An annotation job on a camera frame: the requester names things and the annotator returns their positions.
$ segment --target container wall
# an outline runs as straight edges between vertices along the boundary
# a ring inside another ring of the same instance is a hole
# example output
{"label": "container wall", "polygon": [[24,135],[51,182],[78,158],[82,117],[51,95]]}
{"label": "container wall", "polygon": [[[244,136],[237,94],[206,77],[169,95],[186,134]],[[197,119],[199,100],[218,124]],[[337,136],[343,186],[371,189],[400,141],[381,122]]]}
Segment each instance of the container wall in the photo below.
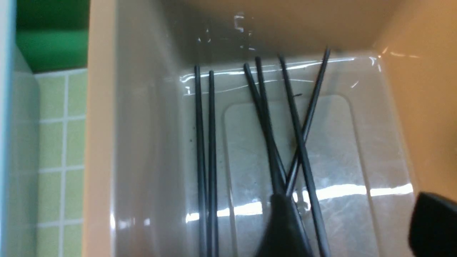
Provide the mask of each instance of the container wall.
{"label": "container wall", "polygon": [[376,46],[391,91],[417,188],[457,199],[457,3],[407,1]]}

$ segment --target tiled wall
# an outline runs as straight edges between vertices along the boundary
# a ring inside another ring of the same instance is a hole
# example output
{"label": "tiled wall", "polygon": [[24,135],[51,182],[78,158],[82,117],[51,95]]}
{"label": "tiled wall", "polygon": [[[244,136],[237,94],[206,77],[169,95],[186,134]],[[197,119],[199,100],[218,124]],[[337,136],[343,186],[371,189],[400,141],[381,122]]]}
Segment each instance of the tiled wall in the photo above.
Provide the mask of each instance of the tiled wall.
{"label": "tiled wall", "polygon": [[80,257],[87,71],[36,75],[40,87],[38,257]]}

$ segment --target tile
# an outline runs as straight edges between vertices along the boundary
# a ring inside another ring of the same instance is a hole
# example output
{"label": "tile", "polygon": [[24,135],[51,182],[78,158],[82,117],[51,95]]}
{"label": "tile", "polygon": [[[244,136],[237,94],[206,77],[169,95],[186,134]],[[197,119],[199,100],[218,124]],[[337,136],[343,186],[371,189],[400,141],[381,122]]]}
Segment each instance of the tile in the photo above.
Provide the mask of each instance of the tile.
{"label": "tile", "polygon": [[69,121],[67,126],[67,166],[84,163],[85,121]]}
{"label": "tile", "polygon": [[82,225],[64,228],[64,257],[81,257]]}
{"label": "tile", "polygon": [[58,257],[58,227],[38,228],[37,257]]}
{"label": "tile", "polygon": [[62,118],[64,116],[65,77],[41,77],[40,119]]}
{"label": "tile", "polygon": [[62,122],[40,124],[40,169],[62,166],[62,127]]}
{"label": "tile", "polygon": [[68,116],[86,113],[87,71],[69,76]]}
{"label": "tile", "polygon": [[57,221],[60,214],[60,172],[38,175],[38,222]]}
{"label": "tile", "polygon": [[83,216],[84,170],[67,171],[65,179],[65,219],[81,219]]}

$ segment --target black object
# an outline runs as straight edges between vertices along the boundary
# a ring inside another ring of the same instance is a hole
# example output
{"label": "black object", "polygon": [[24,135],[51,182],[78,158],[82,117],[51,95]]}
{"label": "black object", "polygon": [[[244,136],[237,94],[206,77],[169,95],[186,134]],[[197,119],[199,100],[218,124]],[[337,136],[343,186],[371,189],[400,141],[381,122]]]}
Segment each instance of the black object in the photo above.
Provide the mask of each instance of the black object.
{"label": "black object", "polygon": [[205,143],[203,139],[202,86],[200,67],[195,65],[195,117],[197,131],[197,187],[199,212],[200,257],[207,256],[207,213],[208,198],[206,190]]}
{"label": "black object", "polygon": [[208,136],[208,256],[219,256],[218,186],[216,166],[216,118],[214,107],[214,71],[209,72],[209,136]]}
{"label": "black object", "polygon": [[[298,159],[303,167],[303,173],[305,177],[306,188],[308,189],[309,200],[311,203],[311,212],[313,213],[314,227],[316,229],[316,236],[319,246],[319,252],[322,257],[330,257],[330,246],[327,240],[327,232],[325,231],[324,218],[320,210],[319,200],[316,194],[316,186],[314,184],[313,174],[311,172],[311,164],[309,163],[308,152],[306,151],[305,142],[303,136],[300,133],[300,119],[298,118],[297,105],[293,98],[292,86],[289,80],[289,74],[287,73],[286,63],[283,57],[279,57],[282,68],[282,76],[284,77],[284,84],[287,93],[287,101],[289,102],[290,113],[292,115],[293,130],[295,133],[295,139],[297,141],[298,148]],[[315,104],[311,101],[309,109],[314,110]],[[305,123],[305,127],[310,127],[311,123]]]}
{"label": "black object", "polygon": [[263,121],[262,127],[265,130],[265,141],[266,141],[266,148],[268,153],[268,163],[270,165],[270,176],[271,176],[271,185],[273,187],[273,193],[284,193],[285,188],[284,185],[281,183],[281,173],[279,172],[279,163],[276,161],[276,157],[274,154],[275,148],[275,139],[273,138],[273,130],[271,128],[271,119],[270,119],[270,110],[268,107],[268,98],[266,95],[265,90],[265,83],[263,79],[262,73],[262,62],[260,57],[255,58],[255,65],[257,67],[257,78],[259,80],[259,91],[260,91],[260,106],[262,109],[260,110],[262,116],[259,117],[259,120]]}
{"label": "black object", "polygon": [[271,216],[256,257],[312,257],[301,239],[293,201],[285,194],[271,196]]}
{"label": "black object", "polygon": [[[325,70],[327,69],[327,63],[330,57],[330,49],[326,48],[324,52],[324,57],[322,58],[322,64],[319,69],[319,73],[317,75],[316,84],[314,85],[313,93],[311,95],[311,100],[309,100],[308,109],[305,115],[305,122],[302,127],[302,136],[303,140],[306,143],[309,135],[309,129],[311,128],[311,121],[313,120],[314,111],[317,105],[317,99],[319,97],[320,88],[322,86],[322,82],[324,81],[324,74]],[[298,149],[295,151],[293,156],[292,165],[290,166],[289,173],[287,174],[287,188],[286,194],[290,195],[293,192],[295,187],[295,182],[297,180],[298,174]]]}
{"label": "black object", "polygon": [[420,193],[411,219],[409,247],[417,257],[457,256],[457,203]]}
{"label": "black object", "polygon": [[[249,90],[251,92],[252,100],[254,102],[255,109],[257,111],[257,117],[259,118],[259,122],[260,122],[260,125],[262,128],[262,131],[263,131],[263,135],[264,135],[264,137],[266,137],[267,134],[266,134],[265,122],[264,122],[265,118],[264,118],[263,111],[262,111],[263,107],[261,106],[260,95],[255,86],[254,78],[252,77],[252,73],[249,68],[249,64],[247,64],[247,63],[244,64],[244,74],[246,75],[246,79],[248,81]],[[282,183],[283,183],[283,186],[285,187],[286,171],[284,170],[284,165],[282,164],[281,158],[279,156],[279,151],[278,151],[275,143],[273,145],[273,150],[274,150],[274,158],[275,158],[276,163],[279,166],[279,170],[281,172]],[[305,230],[305,227],[302,222],[302,217],[300,216],[300,213],[298,212],[298,208],[297,208],[296,204],[294,202],[292,202],[292,203],[294,205],[293,214],[295,216],[295,222],[298,225],[297,229],[300,232],[300,237],[303,241],[303,244],[305,245],[305,248],[307,249],[307,254],[309,256],[312,256],[313,250],[309,243],[308,235],[306,234],[306,230]]]}
{"label": "black object", "polygon": [[[255,103],[255,107],[257,110],[257,116],[261,123],[262,130],[264,132],[266,145],[267,145],[267,153],[268,153],[268,161],[270,164],[270,175],[271,175],[271,183],[273,186],[273,195],[271,196],[271,209],[272,214],[268,223],[268,227],[265,230],[264,237],[262,239],[261,245],[258,249],[256,254],[257,257],[272,257],[272,256],[303,256],[303,257],[312,257],[311,247],[309,245],[309,241],[306,237],[306,233],[304,229],[301,231],[300,228],[302,227],[301,219],[297,219],[297,210],[294,206],[294,202],[291,198],[291,195],[286,195],[285,192],[285,183],[280,183],[279,179],[281,175],[284,173],[282,166],[281,159],[277,152],[276,144],[274,142],[273,133],[271,129],[271,120],[270,120],[270,113],[268,109],[268,100],[266,97],[266,90],[265,84],[263,79],[262,73],[262,66],[261,60],[259,57],[255,58],[255,64],[257,67],[257,76],[259,81],[259,90],[260,90],[260,97],[257,95],[257,89],[253,83],[252,74],[250,73],[249,66],[247,64],[244,65],[244,71],[246,74],[246,78],[248,80],[248,85],[250,88],[250,92],[252,98]],[[288,83],[288,90],[287,92],[290,93],[290,81],[288,80],[288,76],[285,76],[286,84]],[[293,109],[291,107],[291,113],[296,120],[294,121],[294,128],[296,131],[296,137],[298,143],[303,146],[300,148],[302,150],[300,153],[303,152],[304,149],[304,142],[303,138],[300,134],[300,124],[298,120],[297,110],[295,106],[295,102],[293,101]],[[316,230],[323,228],[323,219],[322,214],[320,213],[320,208],[318,207],[318,214],[320,214],[321,222],[319,225],[316,226]],[[325,248],[326,241],[326,234],[325,229],[324,232],[320,231],[320,236],[324,236],[325,240],[319,239],[319,249],[321,250],[322,256],[329,256],[329,250]]]}

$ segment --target black chopstick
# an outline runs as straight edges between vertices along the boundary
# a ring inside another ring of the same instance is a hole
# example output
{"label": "black chopstick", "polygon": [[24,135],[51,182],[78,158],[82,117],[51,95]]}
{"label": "black chopstick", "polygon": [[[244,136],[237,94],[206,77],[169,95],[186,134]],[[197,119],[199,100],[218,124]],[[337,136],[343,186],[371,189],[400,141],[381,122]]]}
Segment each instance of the black chopstick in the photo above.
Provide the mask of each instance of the black chopstick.
{"label": "black chopstick", "polygon": [[[260,102],[261,102],[260,95],[255,86],[254,78],[252,77],[252,73],[251,73],[249,64],[247,64],[247,63],[244,64],[244,74],[245,74],[246,80],[248,82],[248,87],[251,92],[252,100],[255,105],[255,110],[257,112],[257,117],[259,119],[259,123],[262,128],[262,132],[264,134],[264,137],[266,138],[267,132],[266,132],[266,128],[264,126],[265,121],[264,121],[263,111],[262,111],[263,107],[260,104]],[[286,172],[284,170],[284,166],[283,166],[281,158],[279,156],[279,151],[277,149],[276,144],[273,145],[273,150],[274,150],[276,162],[279,164],[279,169],[281,171],[281,178],[282,178],[283,186],[285,186]],[[295,206],[293,207],[293,211],[294,211],[294,216],[295,216],[295,222],[299,226],[298,230],[300,232],[301,240],[303,241],[303,245],[305,246],[308,255],[313,256],[313,250],[311,248],[311,244],[309,243],[309,238],[308,238],[308,235],[306,234],[306,230],[305,230],[303,222],[302,222],[302,217],[300,216],[300,213],[298,212],[298,209],[297,209],[297,206],[295,203],[294,203],[294,205]]]}
{"label": "black chopstick", "polygon": [[325,231],[324,219],[319,205],[319,200],[316,194],[316,186],[314,184],[313,174],[311,172],[311,165],[309,163],[308,153],[306,151],[305,142],[300,131],[300,119],[298,117],[297,106],[293,98],[292,87],[287,73],[286,64],[283,57],[279,57],[282,68],[282,75],[284,77],[284,84],[287,93],[287,101],[292,116],[293,130],[297,140],[298,159],[303,166],[306,188],[308,190],[309,199],[311,203],[311,212],[313,213],[314,227],[318,240],[319,252],[321,257],[330,257],[330,246],[327,240],[327,232]]}
{"label": "black chopstick", "polygon": [[[320,89],[322,86],[322,81],[324,81],[325,69],[327,68],[327,63],[329,61],[330,49],[326,48],[324,52],[324,57],[322,58],[322,64],[319,69],[319,73],[316,79],[316,83],[311,95],[311,100],[309,101],[308,109],[305,115],[305,122],[302,127],[302,137],[304,142],[308,139],[309,129],[311,128],[311,122],[313,120],[314,111],[316,109],[317,99],[319,97]],[[298,149],[295,151],[293,156],[292,164],[290,166],[289,172],[287,173],[287,183],[286,183],[286,194],[291,195],[293,193],[295,182],[297,180],[298,174]]]}
{"label": "black chopstick", "polygon": [[209,136],[208,136],[208,256],[219,256],[218,187],[216,167],[216,118],[214,106],[214,71],[209,72]]}
{"label": "black chopstick", "polygon": [[266,132],[266,147],[268,152],[268,163],[270,165],[270,176],[271,185],[273,187],[274,194],[285,193],[284,184],[281,182],[281,174],[279,171],[279,163],[276,162],[274,156],[274,137],[273,130],[271,128],[270,109],[268,106],[268,97],[266,95],[265,83],[262,73],[262,62],[260,57],[255,58],[255,65],[257,67],[257,78],[259,81],[260,91],[260,106],[262,107],[263,113],[263,126]]}
{"label": "black chopstick", "polygon": [[200,257],[207,256],[207,213],[208,199],[206,190],[205,143],[203,136],[202,86],[200,85],[200,67],[195,65],[195,117],[197,131],[197,187],[199,212],[199,247]]}

